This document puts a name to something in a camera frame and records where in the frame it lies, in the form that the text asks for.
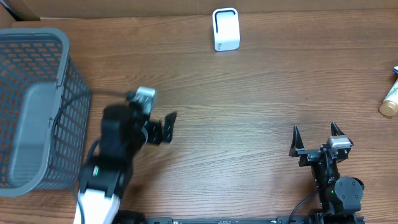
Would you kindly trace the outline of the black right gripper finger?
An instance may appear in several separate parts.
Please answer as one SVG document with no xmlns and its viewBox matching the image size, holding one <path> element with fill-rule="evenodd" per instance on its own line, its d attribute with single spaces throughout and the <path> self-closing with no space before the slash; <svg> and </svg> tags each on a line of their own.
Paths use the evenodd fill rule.
<svg viewBox="0 0 398 224">
<path fill-rule="evenodd" d="M 338 125 L 333 121 L 331 124 L 331 135 L 332 136 L 343 136 L 344 132 L 338 127 Z"/>
<path fill-rule="evenodd" d="M 304 154 L 305 148 L 303 145 L 303 141 L 297 126 L 293 128 L 293 138 L 292 143 L 289 151 L 290 157 L 298 157 Z"/>
</svg>

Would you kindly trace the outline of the white green tissue pack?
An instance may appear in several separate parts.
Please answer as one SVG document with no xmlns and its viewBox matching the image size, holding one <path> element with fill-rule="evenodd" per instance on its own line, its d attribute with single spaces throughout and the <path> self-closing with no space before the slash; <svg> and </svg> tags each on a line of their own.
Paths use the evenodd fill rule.
<svg viewBox="0 0 398 224">
<path fill-rule="evenodd" d="M 388 92 L 379 111 L 385 116 L 394 116 L 397 113 L 397 83 L 398 80 L 393 84 L 392 88 Z"/>
</svg>

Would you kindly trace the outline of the yellow snack bag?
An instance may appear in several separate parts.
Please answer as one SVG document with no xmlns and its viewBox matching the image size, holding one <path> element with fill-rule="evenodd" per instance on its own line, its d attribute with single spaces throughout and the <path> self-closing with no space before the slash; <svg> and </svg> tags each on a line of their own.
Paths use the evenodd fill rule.
<svg viewBox="0 0 398 224">
<path fill-rule="evenodd" d="M 394 68 L 393 68 L 393 72 L 397 75 L 398 74 L 398 66 L 395 66 Z"/>
</svg>

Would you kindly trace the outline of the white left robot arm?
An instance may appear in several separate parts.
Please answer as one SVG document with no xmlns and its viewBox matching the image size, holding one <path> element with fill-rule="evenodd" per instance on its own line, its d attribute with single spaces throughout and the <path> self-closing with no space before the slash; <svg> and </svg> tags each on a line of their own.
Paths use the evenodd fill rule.
<svg viewBox="0 0 398 224">
<path fill-rule="evenodd" d="M 150 121 L 137 103 L 116 104 L 103 110 L 101 136 L 90 147 L 78 178 L 75 223 L 146 223 L 143 213 L 120 210 L 133 175 L 133 158 L 145 144 L 170 143 L 175 112 L 165 121 Z"/>
</svg>

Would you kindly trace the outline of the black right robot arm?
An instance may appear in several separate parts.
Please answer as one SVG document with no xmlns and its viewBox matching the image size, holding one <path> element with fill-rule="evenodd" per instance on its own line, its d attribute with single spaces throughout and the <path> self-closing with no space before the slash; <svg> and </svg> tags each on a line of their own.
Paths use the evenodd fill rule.
<svg viewBox="0 0 398 224">
<path fill-rule="evenodd" d="M 348 158 L 354 143 L 332 122 L 331 136 L 319 149 L 305 149 L 297 126 L 293 127 L 290 157 L 299 158 L 299 166 L 310 166 L 320 198 L 321 217 L 353 216 L 361 210 L 364 184 L 354 177 L 342 177 L 338 163 Z"/>
</svg>

